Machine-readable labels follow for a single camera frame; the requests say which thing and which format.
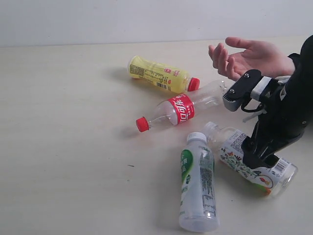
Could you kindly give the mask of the person's open bare hand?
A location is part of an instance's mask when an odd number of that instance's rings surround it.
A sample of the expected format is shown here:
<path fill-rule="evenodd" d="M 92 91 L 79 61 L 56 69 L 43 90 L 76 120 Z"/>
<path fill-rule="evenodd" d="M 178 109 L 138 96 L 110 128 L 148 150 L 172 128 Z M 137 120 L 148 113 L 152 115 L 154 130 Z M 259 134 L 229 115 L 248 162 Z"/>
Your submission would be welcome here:
<path fill-rule="evenodd" d="M 237 81 L 251 69 L 259 70 L 263 76 L 271 78 L 290 76 L 295 71 L 292 59 L 272 43 L 227 37 L 225 44 L 243 51 L 229 54 L 224 44 L 219 43 L 216 47 L 208 47 L 208 55 L 218 74 L 233 81 Z"/>

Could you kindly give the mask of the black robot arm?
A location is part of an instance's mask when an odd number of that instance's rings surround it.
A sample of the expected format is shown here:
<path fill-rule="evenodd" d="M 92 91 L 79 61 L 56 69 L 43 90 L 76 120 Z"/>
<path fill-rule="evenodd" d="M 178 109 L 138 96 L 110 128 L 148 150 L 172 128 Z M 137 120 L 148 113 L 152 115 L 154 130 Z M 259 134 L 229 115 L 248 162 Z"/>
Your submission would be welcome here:
<path fill-rule="evenodd" d="M 242 149 L 248 167 L 271 168 L 278 161 L 275 153 L 298 141 L 313 118 L 313 38 L 309 37 L 300 52 L 299 64 L 285 85 L 273 79 L 254 100 L 260 102 L 251 137 Z"/>

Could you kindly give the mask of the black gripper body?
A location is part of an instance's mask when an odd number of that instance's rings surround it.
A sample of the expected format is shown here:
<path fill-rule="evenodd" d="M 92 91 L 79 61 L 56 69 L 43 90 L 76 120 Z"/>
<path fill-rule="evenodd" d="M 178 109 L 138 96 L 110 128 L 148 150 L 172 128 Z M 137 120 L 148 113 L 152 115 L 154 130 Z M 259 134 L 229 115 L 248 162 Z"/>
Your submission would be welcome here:
<path fill-rule="evenodd" d="M 307 82 L 290 78 L 285 84 L 263 80 L 252 90 L 264 113 L 258 117 L 249 149 L 256 157 L 268 157 L 298 141 L 307 127 Z"/>

